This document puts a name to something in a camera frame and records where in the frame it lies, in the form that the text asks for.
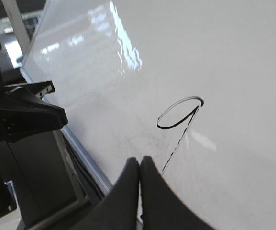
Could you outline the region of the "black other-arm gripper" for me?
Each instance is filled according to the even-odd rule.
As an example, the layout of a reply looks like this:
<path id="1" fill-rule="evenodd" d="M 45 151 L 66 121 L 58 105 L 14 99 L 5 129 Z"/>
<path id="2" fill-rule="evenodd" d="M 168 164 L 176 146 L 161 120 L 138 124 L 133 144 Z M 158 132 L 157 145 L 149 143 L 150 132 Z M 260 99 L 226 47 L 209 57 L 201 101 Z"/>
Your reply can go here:
<path id="1" fill-rule="evenodd" d="M 23 84 L 13 89 L 0 82 L 0 142 L 14 143 L 67 125 L 65 110 L 42 100 L 53 92 L 55 88 L 51 80 Z"/>

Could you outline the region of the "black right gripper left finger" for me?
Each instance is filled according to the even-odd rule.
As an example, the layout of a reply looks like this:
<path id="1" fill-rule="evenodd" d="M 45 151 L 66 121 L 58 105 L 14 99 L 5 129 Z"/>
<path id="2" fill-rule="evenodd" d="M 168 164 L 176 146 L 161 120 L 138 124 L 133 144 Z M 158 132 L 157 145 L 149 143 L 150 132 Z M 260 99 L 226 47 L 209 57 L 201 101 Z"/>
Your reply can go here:
<path id="1" fill-rule="evenodd" d="M 128 158 L 117 182 L 74 230 L 135 230 L 139 192 L 139 164 Z"/>

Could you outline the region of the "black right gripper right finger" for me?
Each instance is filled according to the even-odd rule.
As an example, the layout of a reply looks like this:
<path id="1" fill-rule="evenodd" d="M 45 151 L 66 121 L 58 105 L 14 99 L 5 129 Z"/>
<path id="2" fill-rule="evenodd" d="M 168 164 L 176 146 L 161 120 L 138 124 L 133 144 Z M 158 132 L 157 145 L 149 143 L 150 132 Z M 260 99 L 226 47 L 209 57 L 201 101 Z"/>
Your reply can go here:
<path id="1" fill-rule="evenodd" d="M 213 229 L 174 194 L 150 156 L 141 161 L 140 177 L 144 230 Z"/>

